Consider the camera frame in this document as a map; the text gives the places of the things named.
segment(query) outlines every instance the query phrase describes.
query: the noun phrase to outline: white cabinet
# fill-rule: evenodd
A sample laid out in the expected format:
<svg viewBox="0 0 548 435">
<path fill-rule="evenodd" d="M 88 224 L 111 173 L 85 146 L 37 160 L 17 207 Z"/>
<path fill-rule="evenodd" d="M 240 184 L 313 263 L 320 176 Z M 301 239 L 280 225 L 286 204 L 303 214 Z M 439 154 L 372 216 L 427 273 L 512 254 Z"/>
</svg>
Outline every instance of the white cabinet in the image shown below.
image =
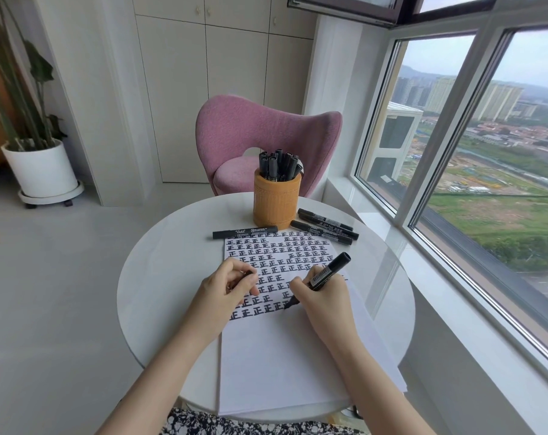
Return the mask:
<svg viewBox="0 0 548 435">
<path fill-rule="evenodd" d="M 133 0 L 137 15 L 204 24 L 203 0 Z"/>
<path fill-rule="evenodd" d="M 236 94 L 264 103 L 268 34 L 206 26 L 210 97 Z"/>
<path fill-rule="evenodd" d="M 205 26 L 137 16 L 155 140 L 164 182 L 207 182 L 196 118 L 208 99 Z"/>
<path fill-rule="evenodd" d="M 270 0 L 205 0 L 205 23 L 268 33 Z"/>
<path fill-rule="evenodd" d="M 264 105 L 302 114 L 312 40 L 270 35 Z"/>
<path fill-rule="evenodd" d="M 270 33 L 314 38 L 316 14 L 287 7 L 288 0 L 272 0 Z"/>
</svg>

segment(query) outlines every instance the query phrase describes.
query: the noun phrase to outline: pink chair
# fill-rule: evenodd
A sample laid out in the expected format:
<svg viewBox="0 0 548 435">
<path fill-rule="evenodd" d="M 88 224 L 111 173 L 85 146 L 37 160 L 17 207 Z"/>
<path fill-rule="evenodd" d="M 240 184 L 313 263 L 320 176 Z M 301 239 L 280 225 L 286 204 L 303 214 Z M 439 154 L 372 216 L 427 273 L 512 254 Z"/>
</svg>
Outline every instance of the pink chair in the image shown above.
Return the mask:
<svg viewBox="0 0 548 435">
<path fill-rule="evenodd" d="M 209 99 L 197 115 L 197 152 L 213 193 L 221 195 L 253 192 L 258 157 L 242 156 L 248 148 L 289 151 L 304 165 L 300 195 L 308 197 L 330 162 L 341 127 L 338 111 L 300 116 L 242 97 L 219 95 Z"/>
</svg>

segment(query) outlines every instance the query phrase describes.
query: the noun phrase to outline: window sill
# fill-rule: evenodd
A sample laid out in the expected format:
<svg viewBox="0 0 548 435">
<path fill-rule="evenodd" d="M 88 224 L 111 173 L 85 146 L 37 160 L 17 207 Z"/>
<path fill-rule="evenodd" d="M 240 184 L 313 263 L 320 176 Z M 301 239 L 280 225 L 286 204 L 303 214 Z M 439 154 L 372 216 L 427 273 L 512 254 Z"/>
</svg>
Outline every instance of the window sill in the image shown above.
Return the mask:
<svg viewBox="0 0 548 435">
<path fill-rule="evenodd" d="M 416 289 L 526 424 L 534 433 L 548 433 L 548 362 L 542 363 L 539 352 L 477 293 L 462 293 L 458 275 L 453 281 L 450 267 L 434 254 L 428 259 L 428 252 L 411 241 L 412 233 L 394 227 L 378 203 L 351 180 L 329 177 L 322 201 L 356 216 L 391 247 Z"/>
</svg>

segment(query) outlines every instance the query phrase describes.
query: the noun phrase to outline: clothing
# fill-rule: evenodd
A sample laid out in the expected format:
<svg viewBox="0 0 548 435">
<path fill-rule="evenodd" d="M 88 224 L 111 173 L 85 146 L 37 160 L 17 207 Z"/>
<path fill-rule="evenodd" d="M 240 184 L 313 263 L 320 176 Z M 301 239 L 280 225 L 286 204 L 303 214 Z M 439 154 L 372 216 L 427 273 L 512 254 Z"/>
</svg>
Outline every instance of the clothing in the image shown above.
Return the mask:
<svg viewBox="0 0 548 435">
<path fill-rule="evenodd" d="M 259 424 L 230 420 L 205 412 L 171 409 L 162 435 L 359 435 L 350 427 L 333 426 L 316 421 L 284 424 Z"/>
</svg>

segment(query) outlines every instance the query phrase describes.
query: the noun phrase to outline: person's right hand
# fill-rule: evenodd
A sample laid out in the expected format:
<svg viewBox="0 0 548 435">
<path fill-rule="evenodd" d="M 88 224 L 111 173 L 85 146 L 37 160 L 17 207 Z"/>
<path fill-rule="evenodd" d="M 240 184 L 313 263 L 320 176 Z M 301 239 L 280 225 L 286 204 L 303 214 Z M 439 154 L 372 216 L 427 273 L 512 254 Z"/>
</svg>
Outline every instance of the person's right hand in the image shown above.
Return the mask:
<svg viewBox="0 0 548 435">
<path fill-rule="evenodd" d="M 333 275 L 318 292 L 306 286 L 321 270 L 322 267 L 313 266 L 303 281 L 295 277 L 290 281 L 290 290 L 306 310 L 316 334 L 334 353 L 355 344 L 359 339 L 344 278 L 339 274 Z"/>
</svg>

